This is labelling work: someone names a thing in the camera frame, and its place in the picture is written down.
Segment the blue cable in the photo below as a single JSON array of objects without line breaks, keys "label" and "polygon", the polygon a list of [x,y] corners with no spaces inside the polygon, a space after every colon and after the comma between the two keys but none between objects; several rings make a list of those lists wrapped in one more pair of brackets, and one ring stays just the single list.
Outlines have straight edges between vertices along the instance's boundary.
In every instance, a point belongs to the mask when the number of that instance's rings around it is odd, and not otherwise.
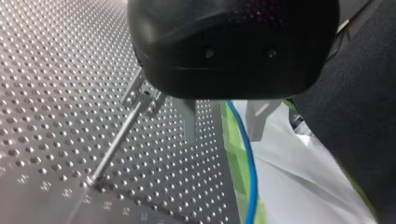
[{"label": "blue cable", "polygon": [[242,139],[244,141],[244,145],[247,151],[247,163],[248,170],[250,175],[250,196],[248,199],[248,208],[247,215],[245,217],[246,224],[253,224],[254,216],[256,215],[256,207],[257,207],[257,172],[256,165],[254,164],[253,151],[251,150],[250,140],[248,139],[248,133],[245,129],[244,123],[241,120],[241,116],[239,116],[238,111],[236,110],[233,102],[231,100],[227,101],[227,106],[230,107],[233,112],[233,116],[236,119],[236,122],[239,126],[239,132],[242,135]]}]

